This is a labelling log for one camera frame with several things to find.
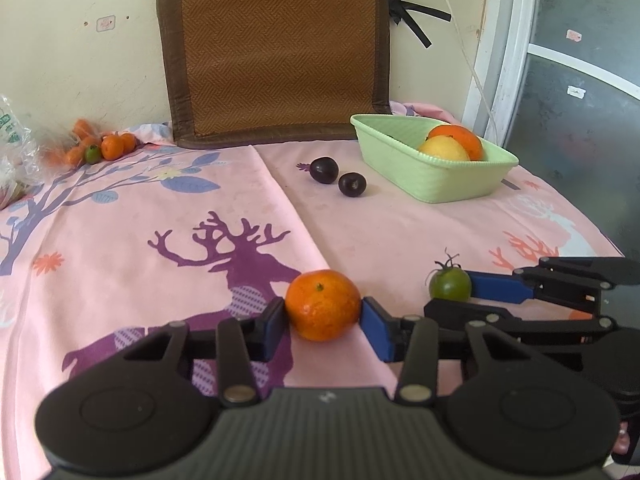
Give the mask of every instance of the orange flower print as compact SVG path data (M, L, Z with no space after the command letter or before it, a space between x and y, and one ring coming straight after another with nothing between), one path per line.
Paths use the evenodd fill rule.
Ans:
M525 180L523 182L523 184L525 184L526 186L532 187L536 191L539 190L542 187L542 186L540 186L540 184L536 184L535 182L532 182L530 180Z
M43 272L47 274L50 270L58 270L58 267L62 265L65 259L62 254L55 252L53 254L43 254L39 258L36 258L33 263L33 269L36 270L36 276L41 275Z

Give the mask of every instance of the sticker on wall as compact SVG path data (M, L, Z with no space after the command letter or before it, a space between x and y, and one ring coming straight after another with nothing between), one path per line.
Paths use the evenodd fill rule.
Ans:
M114 28L116 28L116 17L105 16L104 18L99 18L95 28L98 32L104 32L105 30L113 30Z
M578 43L578 41L582 40L582 34L580 34L580 32L576 32L575 30L569 29L566 32L566 38L568 40L575 41L576 43Z
M576 88L575 86L569 85L569 87L566 89L566 92L569 95L577 97L578 99L582 99L584 97L584 94L586 93L586 90L584 88Z

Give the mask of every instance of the brown fabric border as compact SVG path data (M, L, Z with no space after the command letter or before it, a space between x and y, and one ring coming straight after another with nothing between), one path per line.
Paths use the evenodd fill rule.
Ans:
M196 137L187 76L182 27L182 0L156 0L156 11L162 43L169 106L174 140L185 148L207 149L267 144L288 140L355 139L351 124L302 124L218 133L211 137ZM376 9L376 66L372 105L380 114L390 114L389 94L389 26L388 1L378 0Z

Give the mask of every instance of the white cable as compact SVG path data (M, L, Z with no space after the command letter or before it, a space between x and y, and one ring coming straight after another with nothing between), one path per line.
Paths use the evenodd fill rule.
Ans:
M476 82L476 86L478 87L478 91L480 92L480 98L482 100L482 104L484 104L486 111L489 113L489 124L491 124L492 126L494 138L487 139L487 140L490 140L494 144L497 144L498 143L498 127L495 125L494 113L491 111L491 107L489 106L489 103L486 97L484 96L484 87L480 82L480 78L478 77L476 70L474 70L473 64L469 60L469 56L466 54L465 45L464 45L464 42L462 41L462 34L460 34L460 28L458 27L458 20L456 19L456 16L453 13L453 9L451 8L451 3L449 0L444 0L444 1L447 4L447 7L449 8L449 13L451 14L451 23L453 23L453 26L456 28L456 34L458 35L458 42L460 43L460 49L462 50L462 55L465 57L466 65L469 67L469 70L471 70L471 75L473 76L474 81Z

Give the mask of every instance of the lemon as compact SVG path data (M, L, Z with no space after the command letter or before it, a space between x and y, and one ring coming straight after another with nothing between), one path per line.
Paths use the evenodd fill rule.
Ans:
M437 136L431 137L423 142L418 151L425 155L437 156L444 160L466 160L469 161L469 155L453 137Z

